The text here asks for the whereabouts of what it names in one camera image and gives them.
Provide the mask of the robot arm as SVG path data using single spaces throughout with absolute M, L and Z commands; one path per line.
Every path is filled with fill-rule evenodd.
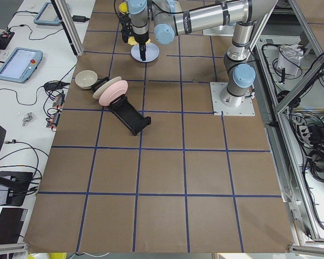
M 123 29 L 138 43 L 142 61 L 146 60 L 150 22 L 157 42 L 163 45 L 172 43 L 175 36 L 197 31 L 207 36 L 231 37 L 231 46 L 224 55 L 229 82 L 220 100 L 228 107 L 238 107 L 255 80 L 254 69 L 246 63 L 250 49 L 275 5 L 276 1 L 216 1 L 182 10 L 176 1 L 125 1 Z
M 123 1 L 119 5 L 122 40 L 128 43 L 133 37 L 137 44 L 143 44 L 153 26 L 156 41 L 171 44 L 178 34 L 175 17 L 182 13 L 176 1 Z

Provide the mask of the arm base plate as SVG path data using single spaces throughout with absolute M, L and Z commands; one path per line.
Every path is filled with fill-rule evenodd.
M 241 97 L 234 97 L 227 91 L 227 82 L 210 82 L 213 114 L 218 116 L 255 116 L 249 90 Z
M 222 36 L 222 37 L 232 37 L 234 34 L 235 26 L 230 25 L 219 25 L 209 29 L 204 29 L 202 31 L 205 36 Z

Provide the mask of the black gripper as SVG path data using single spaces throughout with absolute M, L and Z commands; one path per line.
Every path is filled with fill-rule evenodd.
M 128 15 L 119 15 L 119 22 L 121 24 L 121 37 L 124 43 L 128 43 L 132 36 L 132 23 Z
M 137 43 L 139 44 L 139 54 L 142 61 L 146 60 L 146 42 L 148 41 L 148 39 L 148 33 L 137 35 Z

